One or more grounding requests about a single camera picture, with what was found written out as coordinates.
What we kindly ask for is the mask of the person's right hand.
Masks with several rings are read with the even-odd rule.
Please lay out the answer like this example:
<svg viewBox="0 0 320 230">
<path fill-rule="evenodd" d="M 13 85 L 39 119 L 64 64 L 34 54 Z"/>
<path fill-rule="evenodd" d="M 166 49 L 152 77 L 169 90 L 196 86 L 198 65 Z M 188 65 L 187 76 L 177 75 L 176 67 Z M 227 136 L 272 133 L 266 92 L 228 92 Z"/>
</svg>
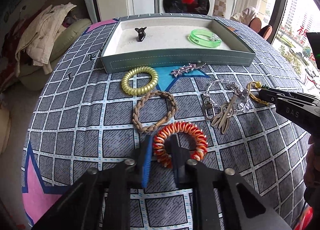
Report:
<svg viewBox="0 0 320 230">
<path fill-rule="evenodd" d="M 316 177 L 315 172 L 319 171 L 319 156 L 315 155 L 313 142 L 309 138 L 309 149 L 306 155 L 306 169 L 304 173 L 304 183 L 307 187 L 319 187 L 319 177 Z"/>
</svg>

